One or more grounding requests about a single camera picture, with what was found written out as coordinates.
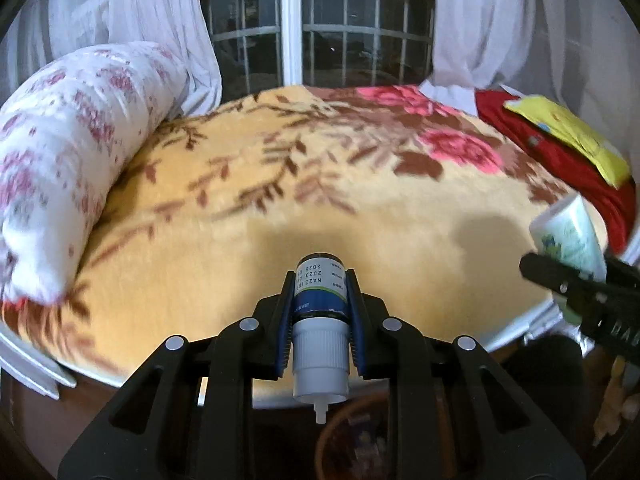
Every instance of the floral pillow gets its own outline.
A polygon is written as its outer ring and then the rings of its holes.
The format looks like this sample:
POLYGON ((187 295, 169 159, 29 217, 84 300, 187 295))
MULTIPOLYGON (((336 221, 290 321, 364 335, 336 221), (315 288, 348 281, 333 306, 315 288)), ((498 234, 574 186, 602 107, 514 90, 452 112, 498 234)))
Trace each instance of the floral pillow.
POLYGON ((107 193, 185 87, 156 43, 83 48, 0 108, 0 292, 51 304, 78 270, 107 193))

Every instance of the white curtain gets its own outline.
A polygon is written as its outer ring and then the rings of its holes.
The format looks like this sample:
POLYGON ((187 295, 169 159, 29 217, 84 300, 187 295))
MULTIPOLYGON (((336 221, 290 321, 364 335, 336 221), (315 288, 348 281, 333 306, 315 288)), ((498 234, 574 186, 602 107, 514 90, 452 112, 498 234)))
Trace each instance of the white curtain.
POLYGON ((60 56, 135 40, 161 43, 185 62, 185 115, 204 114, 220 103, 222 80, 200 0, 28 0, 0 43, 0 104, 60 56))
POLYGON ((640 34, 618 0, 436 0, 427 96, 477 114, 505 84, 567 106, 640 179, 640 34))

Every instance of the white paper cup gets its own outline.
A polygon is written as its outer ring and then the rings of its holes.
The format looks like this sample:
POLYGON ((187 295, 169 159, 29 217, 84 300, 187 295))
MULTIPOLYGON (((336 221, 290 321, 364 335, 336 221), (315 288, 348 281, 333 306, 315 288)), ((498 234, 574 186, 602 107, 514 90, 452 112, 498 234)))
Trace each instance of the white paper cup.
MULTIPOLYGON (((529 225, 529 233, 538 254, 584 270, 593 279, 604 282, 607 266, 598 237, 579 193, 568 195, 553 204, 529 225)), ((566 299, 554 295, 568 322, 580 324, 581 319, 566 306, 566 299)))

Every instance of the blanket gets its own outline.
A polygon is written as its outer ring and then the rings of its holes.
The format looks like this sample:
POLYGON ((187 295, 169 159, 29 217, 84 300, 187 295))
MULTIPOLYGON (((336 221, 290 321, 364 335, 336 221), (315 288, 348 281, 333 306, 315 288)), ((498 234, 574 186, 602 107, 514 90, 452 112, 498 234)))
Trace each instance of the blanket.
POLYGON ((324 251, 425 335, 488 335, 548 298, 518 262, 530 221, 569 191, 415 87, 273 89, 163 123, 111 190, 64 301, 5 304, 2 319, 121 384, 164 338, 218 334, 324 251))

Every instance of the red cloth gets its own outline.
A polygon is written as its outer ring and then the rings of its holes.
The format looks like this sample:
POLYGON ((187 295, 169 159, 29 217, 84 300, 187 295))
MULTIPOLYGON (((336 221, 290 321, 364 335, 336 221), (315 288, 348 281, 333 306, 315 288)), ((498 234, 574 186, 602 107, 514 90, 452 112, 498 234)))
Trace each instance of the red cloth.
POLYGON ((609 186, 585 156, 504 108, 502 104, 510 99, 517 98, 503 91, 476 91, 478 116, 589 200, 607 226, 609 248, 620 254, 636 220, 634 181, 629 179, 620 189, 609 186))

